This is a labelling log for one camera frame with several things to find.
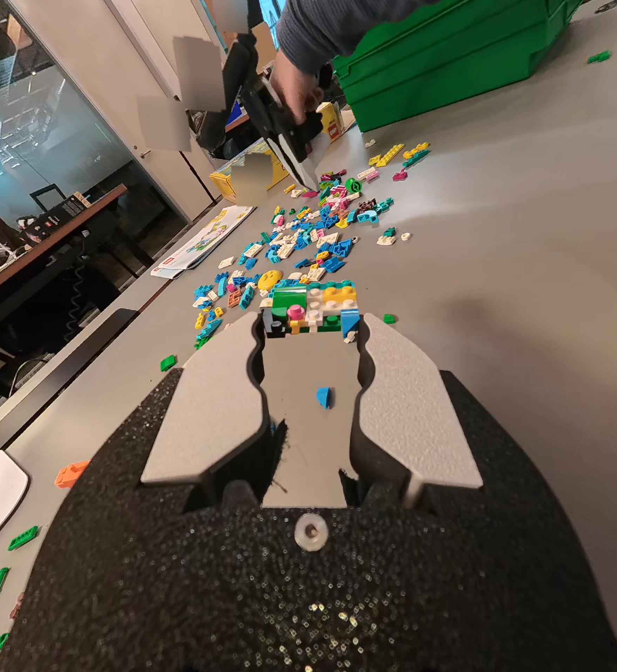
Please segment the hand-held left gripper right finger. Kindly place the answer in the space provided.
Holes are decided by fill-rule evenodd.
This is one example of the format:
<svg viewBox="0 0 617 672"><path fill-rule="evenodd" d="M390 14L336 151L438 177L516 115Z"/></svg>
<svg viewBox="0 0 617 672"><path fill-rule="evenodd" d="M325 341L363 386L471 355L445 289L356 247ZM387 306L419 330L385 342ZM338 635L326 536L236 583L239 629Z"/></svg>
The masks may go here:
<svg viewBox="0 0 617 672"><path fill-rule="evenodd" d="M403 508L426 486L478 491L472 451L439 368L413 341L379 317L361 315L349 459L364 498L376 483L392 487Z"/></svg>

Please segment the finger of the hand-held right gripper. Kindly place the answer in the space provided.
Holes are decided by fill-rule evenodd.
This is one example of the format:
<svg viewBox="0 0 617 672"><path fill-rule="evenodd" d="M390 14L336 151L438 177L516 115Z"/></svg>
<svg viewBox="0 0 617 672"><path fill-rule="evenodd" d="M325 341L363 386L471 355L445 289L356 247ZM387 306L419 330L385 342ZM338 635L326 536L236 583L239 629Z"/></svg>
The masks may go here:
<svg viewBox="0 0 617 672"><path fill-rule="evenodd" d="M319 182L318 167L331 144L328 134L318 134L307 146L307 176L309 182Z"/></svg>
<svg viewBox="0 0 617 672"><path fill-rule="evenodd" d="M319 179L312 156L300 161L291 144L283 136L270 136L265 141L297 185L309 191L318 189Z"/></svg>

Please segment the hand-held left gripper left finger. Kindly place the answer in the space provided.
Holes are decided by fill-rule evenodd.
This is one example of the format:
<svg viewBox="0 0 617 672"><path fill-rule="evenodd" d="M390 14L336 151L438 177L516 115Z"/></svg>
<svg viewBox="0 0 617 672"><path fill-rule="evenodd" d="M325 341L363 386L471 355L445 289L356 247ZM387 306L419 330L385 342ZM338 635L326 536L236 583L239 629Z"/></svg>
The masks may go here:
<svg viewBox="0 0 617 672"><path fill-rule="evenodd" d="M278 448L262 389L265 330L245 313L182 368L141 475L144 485L195 484L220 497L246 481L257 497L271 485Z"/></svg>

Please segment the pile of toy bricks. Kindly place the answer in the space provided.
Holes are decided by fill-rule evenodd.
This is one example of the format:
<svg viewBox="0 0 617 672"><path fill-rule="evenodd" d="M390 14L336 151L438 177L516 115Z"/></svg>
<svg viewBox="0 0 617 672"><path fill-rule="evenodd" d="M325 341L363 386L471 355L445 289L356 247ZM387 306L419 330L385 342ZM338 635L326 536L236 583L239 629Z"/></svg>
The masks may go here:
<svg viewBox="0 0 617 672"><path fill-rule="evenodd" d="M195 350L203 348L223 323L227 311L249 310L255 298L261 303L280 282L295 284L337 280L335 274L346 265L347 257L359 242L350 229L356 224L375 226L380 216L394 204L392 197L365 200L365 184L377 180L381 169L398 155L403 162L392 176L404 181L408 170L430 152L428 142L405 150L405 144L393 145L384 154L369 158L367 169L344 180L346 170L325 173L319 179L319 198L315 209L303 206L296 211L277 207L271 218L271 231L249 243L238 257L223 259L211 283L197 287L193 306L198 309L195 322ZM286 189L292 197L308 189Z"/></svg>

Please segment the multicoloured toy brick assembly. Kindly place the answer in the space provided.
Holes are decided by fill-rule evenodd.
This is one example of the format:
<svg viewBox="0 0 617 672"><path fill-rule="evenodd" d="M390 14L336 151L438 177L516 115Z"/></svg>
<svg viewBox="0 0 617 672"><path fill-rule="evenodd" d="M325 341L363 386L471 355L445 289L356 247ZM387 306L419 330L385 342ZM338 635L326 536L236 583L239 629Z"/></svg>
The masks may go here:
<svg viewBox="0 0 617 672"><path fill-rule="evenodd" d="M261 303L263 335L279 339L304 333L341 333L360 329L352 281L286 284L280 282Z"/></svg>

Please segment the person's right forearm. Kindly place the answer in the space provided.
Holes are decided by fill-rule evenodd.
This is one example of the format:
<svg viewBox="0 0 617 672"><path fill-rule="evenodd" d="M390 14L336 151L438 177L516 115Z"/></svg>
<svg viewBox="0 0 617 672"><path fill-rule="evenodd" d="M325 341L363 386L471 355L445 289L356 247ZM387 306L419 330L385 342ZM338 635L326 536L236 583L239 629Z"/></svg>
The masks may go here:
<svg viewBox="0 0 617 672"><path fill-rule="evenodd" d="M438 1L286 1L276 25L278 54L316 75L335 56L352 55L365 34Z"/></svg>

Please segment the grey desk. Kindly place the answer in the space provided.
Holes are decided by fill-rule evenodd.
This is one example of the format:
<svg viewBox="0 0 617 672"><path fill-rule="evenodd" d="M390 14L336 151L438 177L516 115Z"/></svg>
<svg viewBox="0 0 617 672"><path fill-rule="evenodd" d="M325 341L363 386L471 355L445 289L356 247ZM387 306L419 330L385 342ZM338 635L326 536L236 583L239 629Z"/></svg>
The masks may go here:
<svg viewBox="0 0 617 672"><path fill-rule="evenodd" d="M382 175L371 186L394 198L386 220L410 241L379 247L364 227L342 275L363 311L395 315L396 331L532 458L571 518L617 634L617 7L596 14L605 3L577 11L530 79L372 134L379 147L428 141L431 152L408 180ZM604 50L609 60L587 64ZM69 494L54 485L59 469L93 458L162 380L164 357L190 357L192 290L267 217L251 215L195 271L131 286L131 305L145 310L9 446L30 486L0 533L0 568L10 567L0 634ZM349 466L358 357L354 344L321 336L272 341L264 353L271 413L287 418L289 443L268 506L334 506L341 495L327 469ZM329 410L316 398L327 386ZM38 536L9 552L34 525Z"/></svg>

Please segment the person's right hand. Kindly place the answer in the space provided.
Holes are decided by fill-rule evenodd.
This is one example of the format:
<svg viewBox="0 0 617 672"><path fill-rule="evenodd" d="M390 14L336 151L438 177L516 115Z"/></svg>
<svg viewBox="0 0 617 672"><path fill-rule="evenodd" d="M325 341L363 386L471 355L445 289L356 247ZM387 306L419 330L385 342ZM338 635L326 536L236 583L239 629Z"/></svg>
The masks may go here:
<svg viewBox="0 0 617 672"><path fill-rule="evenodd" d="M322 104L324 91L319 77L302 72L278 49L271 71L270 84L297 126L304 124L306 114Z"/></svg>

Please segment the yellow toy set box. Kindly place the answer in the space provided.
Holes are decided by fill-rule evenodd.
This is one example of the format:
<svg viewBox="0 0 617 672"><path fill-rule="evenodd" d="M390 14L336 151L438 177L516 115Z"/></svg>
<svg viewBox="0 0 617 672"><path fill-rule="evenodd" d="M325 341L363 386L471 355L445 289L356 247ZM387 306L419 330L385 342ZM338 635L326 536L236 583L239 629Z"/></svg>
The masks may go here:
<svg viewBox="0 0 617 672"><path fill-rule="evenodd" d="M335 142L355 124L355 116L352 110L343 111L337 102L322 103L318 108L318 113L321 114L322 120L321 134L329 138L330 143ZM231 178L231 169L234 166L244 166L247 155L266 155L270 157L271 181L268 184L268 189L271 189L289 175L267 142L262 138L257 139L210 174L210 179L220 193L234 204L237 202L237 196Z"/></svg>

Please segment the instruction booklet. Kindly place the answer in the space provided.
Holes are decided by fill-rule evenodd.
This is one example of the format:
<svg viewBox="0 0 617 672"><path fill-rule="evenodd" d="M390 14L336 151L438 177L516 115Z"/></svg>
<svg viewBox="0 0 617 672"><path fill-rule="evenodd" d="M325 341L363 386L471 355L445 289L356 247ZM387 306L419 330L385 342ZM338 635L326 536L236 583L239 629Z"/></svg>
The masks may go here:
<svg viewBox="0 0 617 672"><path fill-rule="evenodd" d="M151 275L156 278L172 280L181 273L194 268L234 231L254 209L255 206L223 208L199 233L154 267L151 270Z"/></svg>

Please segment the orange brick separator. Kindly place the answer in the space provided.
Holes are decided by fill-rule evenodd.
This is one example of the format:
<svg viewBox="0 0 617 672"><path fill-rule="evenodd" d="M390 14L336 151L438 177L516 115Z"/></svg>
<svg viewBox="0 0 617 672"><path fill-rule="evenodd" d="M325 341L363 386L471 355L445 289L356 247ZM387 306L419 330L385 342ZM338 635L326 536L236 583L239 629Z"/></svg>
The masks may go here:
<svg viewBox="0 0 617 672"><path fill-rule="evenodd" d="M78 481L91 460L71 463L57 473L54 485L58 489L70 489Z"/></svg>

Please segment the green plastic bin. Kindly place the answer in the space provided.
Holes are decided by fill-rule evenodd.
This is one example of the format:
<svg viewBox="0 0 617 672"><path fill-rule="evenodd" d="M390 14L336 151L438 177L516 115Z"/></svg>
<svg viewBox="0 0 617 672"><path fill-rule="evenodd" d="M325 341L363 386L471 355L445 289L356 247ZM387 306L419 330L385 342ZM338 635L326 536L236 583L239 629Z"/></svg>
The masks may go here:
<svg viewBox="0 0 617 672"><path fill-rule="evenodd" d="M441 1L333 60L361 131L529 78L581 1Z"/></svg>

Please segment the green toy plate brick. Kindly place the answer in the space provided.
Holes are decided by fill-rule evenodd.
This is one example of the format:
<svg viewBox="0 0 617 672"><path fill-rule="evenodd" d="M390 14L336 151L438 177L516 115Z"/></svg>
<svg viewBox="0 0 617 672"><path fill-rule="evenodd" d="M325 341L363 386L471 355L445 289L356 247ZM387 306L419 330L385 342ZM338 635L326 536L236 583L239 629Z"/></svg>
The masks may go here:
<svg viewBox="0 0 617 672"><path fill-rule="evenodd" d="M27 543L33 541L38 534L41 531L41 526L40 525L34 525L32 527L29 527L27 530L24 532L18 534L14 538L12 538L11 542L8 545L8 551L12 552L14 550L17 550L23 546L25 546Z"/></svg>

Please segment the wood-edged table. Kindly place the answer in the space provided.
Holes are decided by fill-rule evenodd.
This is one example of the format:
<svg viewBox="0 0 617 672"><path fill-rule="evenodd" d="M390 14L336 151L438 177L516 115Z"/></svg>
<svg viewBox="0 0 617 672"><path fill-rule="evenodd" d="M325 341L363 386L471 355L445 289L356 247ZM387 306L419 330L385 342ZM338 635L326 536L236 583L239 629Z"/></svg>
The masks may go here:
<svg viewBox="0 0 617 672"><path fill-rule="evenodd" d="M68 223L58 227L50 237L42 240L38 245L31 248L7 267L0 269L0 290L4 286L9 288L11 280L18 277L20 272L23 272L32 264L36 264L43 258L47 258L47 256L53 254L58 248L68 243L77 234L80 234L85 229L91 231L94 219L107 211L111 204L127 191L127 186L124 184L116 186L103 197L96 200L91 207L80 212Z"/></svg>

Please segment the black boxes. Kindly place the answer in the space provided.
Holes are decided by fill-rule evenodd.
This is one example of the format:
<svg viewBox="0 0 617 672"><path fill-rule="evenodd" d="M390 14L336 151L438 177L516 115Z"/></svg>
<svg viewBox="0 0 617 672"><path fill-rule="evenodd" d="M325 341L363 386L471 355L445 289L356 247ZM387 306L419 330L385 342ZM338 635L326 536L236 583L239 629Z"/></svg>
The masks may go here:
<svg viewBox="0 0 617 672"><path fill-rule="evenodd" d="M72 221L76 216L91 208L93 203L85 196L76 192L74 195L53 206L47 212L36 216L17 218L20 235L35 246L48 239L58 229Z"/></svg>

